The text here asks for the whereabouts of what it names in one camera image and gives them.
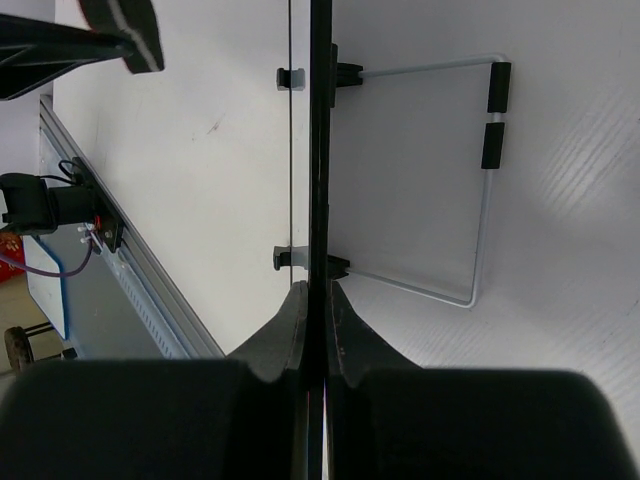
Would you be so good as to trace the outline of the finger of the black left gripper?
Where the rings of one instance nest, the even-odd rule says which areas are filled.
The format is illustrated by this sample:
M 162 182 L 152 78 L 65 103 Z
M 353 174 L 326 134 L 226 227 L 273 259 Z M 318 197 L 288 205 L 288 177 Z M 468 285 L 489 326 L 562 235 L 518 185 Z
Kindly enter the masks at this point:
M 14 100 L 76 68 L 132 53 L 124 37 L 3 14 L 1 98 Z

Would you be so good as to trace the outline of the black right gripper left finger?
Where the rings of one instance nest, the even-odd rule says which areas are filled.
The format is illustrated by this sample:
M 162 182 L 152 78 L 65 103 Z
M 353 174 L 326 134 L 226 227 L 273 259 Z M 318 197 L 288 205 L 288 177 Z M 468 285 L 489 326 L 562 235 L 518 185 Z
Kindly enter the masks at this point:
M 308 288 L 230 355 L 57 360 L 1 404 L 5 479 L 303 479 Z

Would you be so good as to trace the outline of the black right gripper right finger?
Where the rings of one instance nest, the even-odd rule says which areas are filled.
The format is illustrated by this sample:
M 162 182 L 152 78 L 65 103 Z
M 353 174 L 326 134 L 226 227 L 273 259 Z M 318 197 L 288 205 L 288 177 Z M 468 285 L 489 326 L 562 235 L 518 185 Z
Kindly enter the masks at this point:
M 557 370 L 422 368 L 327 292 L 333 479 L 635 479 L 600 390 Z

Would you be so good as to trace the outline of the red bone-shaped eraser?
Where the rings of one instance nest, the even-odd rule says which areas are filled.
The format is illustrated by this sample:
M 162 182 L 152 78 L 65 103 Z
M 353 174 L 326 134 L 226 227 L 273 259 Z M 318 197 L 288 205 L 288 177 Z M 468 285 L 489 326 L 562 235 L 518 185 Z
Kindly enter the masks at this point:
M 78 4 L 92 30 L 127 40 L 131 53 L 124 61 L 131 74 L 164 70 L 160 31 L 150 0 L 80 0 Z

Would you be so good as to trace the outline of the black-framed small whiteboard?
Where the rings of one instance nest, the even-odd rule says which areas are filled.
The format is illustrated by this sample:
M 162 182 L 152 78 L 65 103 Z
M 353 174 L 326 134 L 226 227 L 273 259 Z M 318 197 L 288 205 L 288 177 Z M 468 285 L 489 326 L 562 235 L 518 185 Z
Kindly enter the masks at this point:
M 277 87 L 289 99 L 290 228 L 288 245 L 274 251 L 274 266 L 287 270 L 307 299 L 294 342 L 301 356 L 295 479 L 319 479 L 323 473 L 325 306 L 334 262 L 328 255 L 331 111 L 338 89 L 363 82 L 362 66 L 339 61 L 332 26 L 332 2 L 289 2 L 288 63 L 276 73 Z

